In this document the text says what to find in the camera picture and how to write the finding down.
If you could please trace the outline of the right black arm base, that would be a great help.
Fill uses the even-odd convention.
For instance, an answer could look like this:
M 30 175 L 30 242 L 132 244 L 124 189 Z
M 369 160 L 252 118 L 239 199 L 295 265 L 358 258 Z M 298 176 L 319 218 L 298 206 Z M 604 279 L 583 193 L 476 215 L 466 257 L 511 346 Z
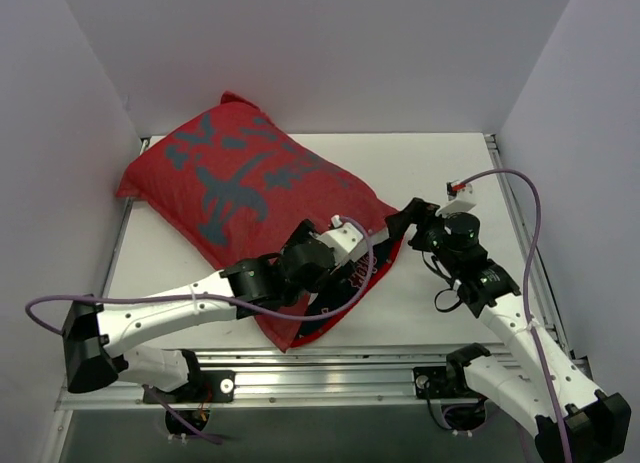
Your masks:
M 419 366 L 412 369 L 417 399 L 479 399 L 480 394 L 458 387 L 447 376 L 445 366 Z

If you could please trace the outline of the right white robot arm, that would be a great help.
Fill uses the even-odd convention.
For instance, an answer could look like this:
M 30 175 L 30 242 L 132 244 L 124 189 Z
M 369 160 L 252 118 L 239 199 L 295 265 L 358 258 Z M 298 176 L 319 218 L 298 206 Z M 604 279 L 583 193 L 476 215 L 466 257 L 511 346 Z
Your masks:
M 512 373 L 487 348 L 469 344 L 446 358 L 450 392 L 487 397 L 531 435 L 545 462 L 607 462 L 624 451 L 629 404 L 619 393 L 605 393 L 527 314 L 518 284 L 480 244 L 476 216 L 442 216 L 436 205 L 415 198 L 385 221 L 393 240 L 416 227 L 410 247 L 432 255 L 459 300 L 520 366 Z

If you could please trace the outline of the red printed pillowcase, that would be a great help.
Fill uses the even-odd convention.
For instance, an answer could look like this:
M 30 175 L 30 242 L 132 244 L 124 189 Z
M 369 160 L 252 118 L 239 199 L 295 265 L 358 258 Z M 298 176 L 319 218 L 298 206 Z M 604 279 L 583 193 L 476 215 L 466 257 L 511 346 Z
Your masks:
M 395 208 L 232 92 L 130 163 L 116 195 L 147 202 L 216 269 L 280 250 L 305 219 L 318 231 L 327 230 L 335 215 L 355 219 L 369 232 L 374 254 L 360 258 L 345 279 L 316 298 L 301 298 L 284 314 L 337 309 L 361 285 L 376 285 L 400 250 L 385 224 Z

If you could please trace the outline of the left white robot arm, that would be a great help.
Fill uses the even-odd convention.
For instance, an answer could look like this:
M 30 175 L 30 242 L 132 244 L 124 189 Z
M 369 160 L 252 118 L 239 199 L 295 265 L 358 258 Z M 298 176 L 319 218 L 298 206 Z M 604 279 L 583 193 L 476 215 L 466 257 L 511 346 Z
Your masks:
M 151 348 L 148 341 L 292 306 L 350 263 L 362 240 L 347 222 L 318 233 L 303 221 L 279 252 L 243 259 L 190 285 L 134 303 L 74 298 L 62 328 L 68 391 L 89 393 L 121 380 L 194 400 L 205 387 L 195 353 Z

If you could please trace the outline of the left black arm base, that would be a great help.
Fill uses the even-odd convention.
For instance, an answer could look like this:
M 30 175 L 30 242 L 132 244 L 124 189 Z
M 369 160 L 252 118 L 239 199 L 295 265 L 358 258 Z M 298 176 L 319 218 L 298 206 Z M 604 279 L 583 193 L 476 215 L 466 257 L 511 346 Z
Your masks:
M 170 404 L 230 403 L 234 399 L 235 377 L 236 373 L 229 369 L 176 370 L 147 375 L 139 384 L 150 387 Z

